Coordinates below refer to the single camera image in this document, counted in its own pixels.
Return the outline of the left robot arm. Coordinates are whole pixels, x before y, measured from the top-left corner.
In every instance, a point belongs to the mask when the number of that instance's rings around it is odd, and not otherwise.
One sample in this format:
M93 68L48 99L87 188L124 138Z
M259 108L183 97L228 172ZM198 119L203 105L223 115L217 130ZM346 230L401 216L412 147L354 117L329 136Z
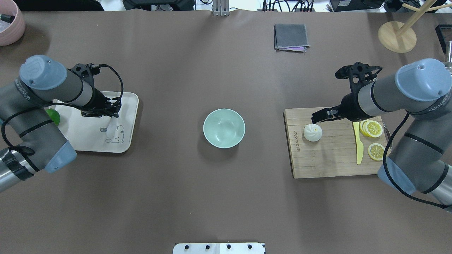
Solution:
M44 169L53 173L75 160L77 153L45 108L61 105L85 117L118 117L122 94L108 98L95 88L94 75L107 64L66 68L44 55L29 57L18 77L1 88L1 191Z

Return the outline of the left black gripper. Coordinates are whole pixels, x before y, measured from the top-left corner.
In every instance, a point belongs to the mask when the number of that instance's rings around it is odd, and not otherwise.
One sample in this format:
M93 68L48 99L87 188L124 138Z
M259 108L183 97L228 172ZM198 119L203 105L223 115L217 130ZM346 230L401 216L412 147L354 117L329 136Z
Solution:
M108 98L101 91L95 91L93 97L83 108L82 117L119 117L121 108L121 96Z

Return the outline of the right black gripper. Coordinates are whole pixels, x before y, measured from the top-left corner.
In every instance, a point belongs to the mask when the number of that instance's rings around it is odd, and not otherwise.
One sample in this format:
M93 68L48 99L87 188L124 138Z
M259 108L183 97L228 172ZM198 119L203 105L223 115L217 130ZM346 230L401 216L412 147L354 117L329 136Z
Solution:
M349 93L344 96L341 104L330 109L321 109L312 114L312 124L321 122L348 119L352 122L360 122L361 108L359 106L357 95Z

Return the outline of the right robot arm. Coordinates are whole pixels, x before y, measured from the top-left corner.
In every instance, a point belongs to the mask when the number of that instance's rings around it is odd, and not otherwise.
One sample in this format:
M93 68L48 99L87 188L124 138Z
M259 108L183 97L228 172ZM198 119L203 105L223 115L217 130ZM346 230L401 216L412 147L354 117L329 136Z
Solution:
M380 66L357 62L336 71L351 92L340 105L312 114L312 123L368 120L404 110L386 145L378 177L414 201L451 213L451 73L436 59L421 59L378 78Z

